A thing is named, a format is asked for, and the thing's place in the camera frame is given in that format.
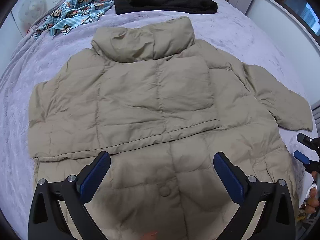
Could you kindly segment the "person's right hand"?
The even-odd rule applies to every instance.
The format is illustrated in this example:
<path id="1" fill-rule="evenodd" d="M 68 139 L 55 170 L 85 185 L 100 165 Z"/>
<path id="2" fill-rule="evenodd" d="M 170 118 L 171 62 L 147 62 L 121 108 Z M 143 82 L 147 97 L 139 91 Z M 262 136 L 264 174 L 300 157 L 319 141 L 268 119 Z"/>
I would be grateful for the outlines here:
<path id="1" fill-rule="evenodd" d="M 305 212 L 312 214 L 316 212 L 316 208 L 319 206 L 317 196 L 317 186 L 312 185 L 308 191 L 308 200 L 306 201 Z"/>

